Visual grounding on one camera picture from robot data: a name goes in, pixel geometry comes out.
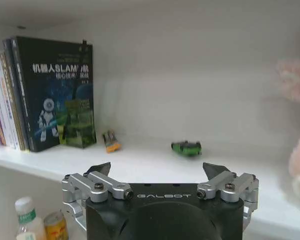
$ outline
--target yellow can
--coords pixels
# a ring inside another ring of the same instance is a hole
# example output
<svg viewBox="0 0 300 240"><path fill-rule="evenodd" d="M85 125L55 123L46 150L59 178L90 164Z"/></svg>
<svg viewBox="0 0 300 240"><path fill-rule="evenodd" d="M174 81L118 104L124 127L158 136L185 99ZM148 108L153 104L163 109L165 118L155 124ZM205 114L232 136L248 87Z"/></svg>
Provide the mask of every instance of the yellow can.
<svg viewBox="0 0 300 240"><path fill-rule="evenodd" d="M67 223L61 211L56 211L44 219L47 240L68 240Z"/></svg>

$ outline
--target hex bolt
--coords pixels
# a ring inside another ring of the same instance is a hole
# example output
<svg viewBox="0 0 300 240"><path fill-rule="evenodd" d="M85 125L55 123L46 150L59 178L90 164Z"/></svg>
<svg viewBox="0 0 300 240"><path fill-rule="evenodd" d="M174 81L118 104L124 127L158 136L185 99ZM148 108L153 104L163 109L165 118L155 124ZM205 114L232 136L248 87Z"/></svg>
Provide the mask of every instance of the hex bolt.
<svg viewBox="0 0 300 240"><path fill-rule="evenodd" d="M127 200L131 200L134 197L134 191L126 191L124 194L124 198Z"/></svg>
<svg viewBox="0 0 300 240"><path fill-rule="evenodd" d="M202 200L206 197L206 193L204 191L197 191L196 192L196 196L198 197L198 199Z"/></svg>
<svg viewBox="0 0 300 240"><path fill-rule="evenodd" d="M235 190L235 185L233 183L227 183L225 186L225 189L227 190Z"/></svg>
<svg viewBox="0 0 300 240"><path fill-rule="evenodd" d="M101 190L103 188L104 188L104 184L102 182L97 182L96 184L94 184L95 190Z"/></svg>

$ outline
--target robot illustration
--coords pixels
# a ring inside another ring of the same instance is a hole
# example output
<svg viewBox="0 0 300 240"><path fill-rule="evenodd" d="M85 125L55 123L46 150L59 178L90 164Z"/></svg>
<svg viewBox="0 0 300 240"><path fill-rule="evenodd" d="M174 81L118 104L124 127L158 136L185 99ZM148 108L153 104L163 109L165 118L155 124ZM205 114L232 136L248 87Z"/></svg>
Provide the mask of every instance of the robot illustration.
<svg viewBox="0 0 300 240"><path fill-rule="evenodd" d="M55 109L55 103L51 98L47 98L43 102L43 110L40 113L38 124L39 128L42 129L40 141L45 142L47 138L46 129L49 127L51 120L54 118L53 110ZM52 135L58 137L58 131L55 126L51 128Z"/></svg>

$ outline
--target green toy car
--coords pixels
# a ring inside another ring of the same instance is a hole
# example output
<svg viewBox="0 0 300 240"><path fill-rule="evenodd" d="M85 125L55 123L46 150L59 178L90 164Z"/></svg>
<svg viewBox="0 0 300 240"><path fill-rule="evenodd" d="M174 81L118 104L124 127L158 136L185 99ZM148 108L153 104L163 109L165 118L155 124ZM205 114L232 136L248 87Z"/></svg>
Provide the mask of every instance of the green toy car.
<svg viewBox="0 0 300 240"><path fill-rule="evenodd" d="M171 143L171 148L173 151L188 157L201 154L201 144L199 141L195 143L188 141L173 142Z"/></svg>

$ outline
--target shelf board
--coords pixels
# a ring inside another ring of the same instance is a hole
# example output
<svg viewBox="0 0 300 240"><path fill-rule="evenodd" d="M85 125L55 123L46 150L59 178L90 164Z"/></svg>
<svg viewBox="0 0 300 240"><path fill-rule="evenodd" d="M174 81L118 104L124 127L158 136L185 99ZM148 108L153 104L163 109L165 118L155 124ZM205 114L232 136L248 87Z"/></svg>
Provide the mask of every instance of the shelf board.
<svg viewBox="0 0 300 240"><path fill-rule="evenodd" d="M0 24L44 29L152 0L0 0Z"/></svg>
<svg viewBox="0 0 300 240"><path fill-rule="evenodd" d="M121 139L122 150L106 153L103 145L86 149L59 145L32 153L0 146L0 166L60 182L64 175L84 173L90 166L111 162L109 176L128 183L201 183L207 181L203 161L231 171L255 174L260 181L259 207L248 231L300 239L300 203L291 189L287 169L290 149L201 142L203 154L185 158L158 139Z"/></svg>

